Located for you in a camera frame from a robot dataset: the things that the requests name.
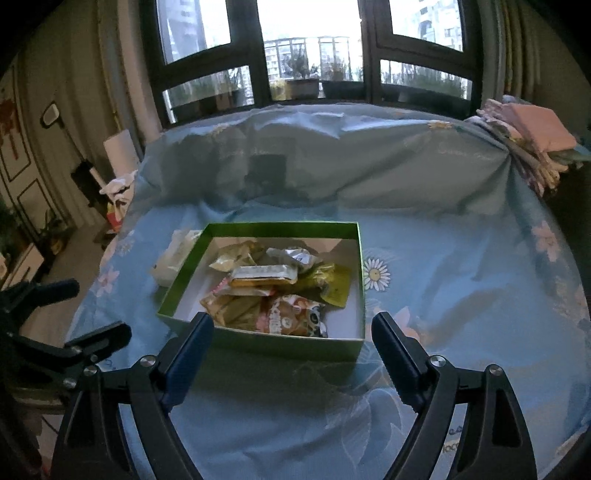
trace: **plant pot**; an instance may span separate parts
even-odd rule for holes
[[[313,100],[320,93],[319,79],[285,81],[285,97],[291,100]]]
[[[177,122],[186,122],[196,118],[215,115],[229,108],[236,108],[246,103],[244,90],[220,93],[211,97],[205,97],[194,102],[184,103],[172,108]]]
[[[322,80],[322,89],[330,100],[365,100],[363,82]]]

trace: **cardboard box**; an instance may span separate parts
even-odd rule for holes
[[[365,337],[365,301],[357,223],[211,223],[178,272],[158,315],[179,332],[197,312],[204,312],[199,301],[226,275],[209,267],[217,257],[217,251],[226,245],[249,239],[276,248],[304,242],[323,260],[349,267],[351,286],[347,305],[344,309],[327,306],[324,322],[329,338],[272,335],[217,326],[213,344],[220,348],[289,358],[355,361]]]

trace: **food packaging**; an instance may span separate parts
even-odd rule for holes
[[[315,264],[320,262],[320,258],[312,255],[305,248],[267,248],[267,256],[277,261],[277,263],[292,265],[298,269],[299,273],[307,272]]]
[[[231,327],[232,322],[235,322],[241,315],[260,304],[260,297],[234,297],[230,295],[216,297],[214,294],[209,294],[201,299],[203,308],[211,315],[215,323],[222,327]]]
[[[321,321],[322,304],[299,295],[283,295],[268,299],[267,317],[259,315],[257,330],[276,335],[326,337]]]
[[[316,265],[301,276],[291,291],[320,289],[320,298],[335,307],[345,308],[351,285],[351,270],[342,265],[324,263]]]
[[[220,284],[212,290],[212,293],[219,297],[220,295],[233,295],[237,297],[271,297],[277,291],[273,286],[269,287],[231,287],[228,284],[228,277],[224,278]]]
[[[256,265],[238,267],[230,274],[231,287],[293,285],[297,282],[297,268],[290,265]]]
[[[189,256],[200,234],[201,230],[175,230],[173,232],[170,245],[150,269],[150,274],[158,285],[169,288],[173,284],[178,271]]]
[[[217,253],[216,260],[209,266],[220,272],[230,272],[237,267],[256,265],[264,255],[265,248],[252,240],[241,244],[222,247]]]

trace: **paper roll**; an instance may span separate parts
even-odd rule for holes
[[[135,152],[129,130],[123,130],[109,137],[105,140],[104,145],[116,178],[132,173],[139,168],[138,154]]]

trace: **blue bedsheet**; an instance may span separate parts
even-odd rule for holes
[[[386,310],[457,367],[502,365],[540,475],[586,427],[589,311],[568,246],[501,144],[424,113],[276,106],[165,133],[148,146],[115,253],[70,336],[123,320],[131,343],[103,368],[157,353],[171,333],[148,270],[173,230],[245,220],[359,222],[364,270],[380,275],[365,281],[368,339]],[[464,414],[433,479],[447,475]],[[123,416],[137,467],[153,478]],[[212,349],[171,418],[205,478],[343,479],[383,478],[415,415],[368,341],[356,364]]]

